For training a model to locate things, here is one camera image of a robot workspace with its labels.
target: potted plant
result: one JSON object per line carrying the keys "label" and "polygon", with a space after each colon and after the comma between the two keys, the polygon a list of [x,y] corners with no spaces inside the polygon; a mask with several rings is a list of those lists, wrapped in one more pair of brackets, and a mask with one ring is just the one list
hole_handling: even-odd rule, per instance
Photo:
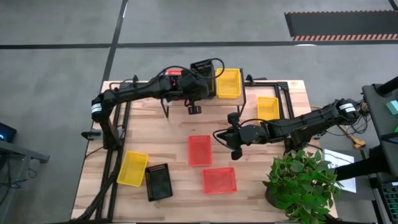
{"label": "potted plant", "polygon": [[333,194],[340,194],[337,175],[328,168],[317,151],[315,155],[303,150],[275,158],[269,173],[267,201],[285,210],[289,221],[304,224],[324,223],[327,207],[333,206]]}

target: yellow bin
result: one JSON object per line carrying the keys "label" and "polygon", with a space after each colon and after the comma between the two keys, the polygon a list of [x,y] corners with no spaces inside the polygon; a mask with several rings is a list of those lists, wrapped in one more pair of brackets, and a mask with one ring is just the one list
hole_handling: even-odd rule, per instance
{"label": "yellow bin", "polygon": [[120,168],[118,183],[135,187],[141,186],[147,163],[147,154],[128,151]]}
{"label": "yellow bin", "polygon": [[[222,70],[222,68],[217,68],[217,75]],[[218,98],[238,98],[241,95],[241,72],[238,68],[226,68],[216,80]]]}
{"label": "yellow bin", "polygon": [[267,121],[279,119],[278,98],[260,96],[257,99],[257,118]]}

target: red tray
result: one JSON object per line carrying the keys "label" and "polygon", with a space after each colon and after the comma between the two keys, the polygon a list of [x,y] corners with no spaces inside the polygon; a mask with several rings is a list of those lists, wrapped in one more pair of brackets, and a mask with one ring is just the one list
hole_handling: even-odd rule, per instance
{"label": "red tray", "polygon": [[233,167],[204,169],[202,177],[205,194],[232,193],[238,190]]}
{"label": "red tray", "polygon": [[190,166],[212,165],[210,135],[189,136],[188,142],[188,164]]}

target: floor mat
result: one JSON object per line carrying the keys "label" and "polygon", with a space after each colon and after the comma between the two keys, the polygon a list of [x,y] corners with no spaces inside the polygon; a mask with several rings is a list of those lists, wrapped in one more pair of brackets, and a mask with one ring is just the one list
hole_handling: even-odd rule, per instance
{"label": "floor mat", "polygon": [[285,12],[293,40],[398,39],[398,11]]}

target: wooden tabletop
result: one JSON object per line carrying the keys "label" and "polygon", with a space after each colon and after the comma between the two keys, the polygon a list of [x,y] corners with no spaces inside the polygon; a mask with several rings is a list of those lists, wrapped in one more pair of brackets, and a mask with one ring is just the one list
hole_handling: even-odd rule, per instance
{"label": "wooden tabletop", "polygon": [[[294,115],[310,112],[307,92],[302,80],[289,83]],[[104,82],[103,90],[109,82]],[[246,87],[247,104],[241,121],[257,118],[257,97],[275,96],[273,87]],[[281,93],[285,117],[288,118],[285,96]],[[280,222],[286,220],[284,211],[271,206],[264,198],[266,174],[274,157],[284,152],[283,143],[243,146],[243,157],[231,160],[231,150],[212,139],[213,165],[188,165],[188,136],[212,134],[229,127],[227,114],[235,106],[202,106],[202,114],[188,115],[186,108],[170,107],[165,118],[159,100],[146,98],[131,104],[126,131],[126,151],[149,155],[148,166],[167,163],[174,195],[156,202],[148,202],[145,181],[141,187],[119,184],[114,211],[114,222]],[[87,153],[102,146],[102,140],[91,141]],[[84,163],[73,207],[72,218],[81,215],[98,193],[106,151],[100,150]],[[238,191],[231,194],[203,193],[201,171],[217,167],[234,167]],[[108,211],[108,196],[104,214]],[[331,215],[337,217],[333,207]]]}

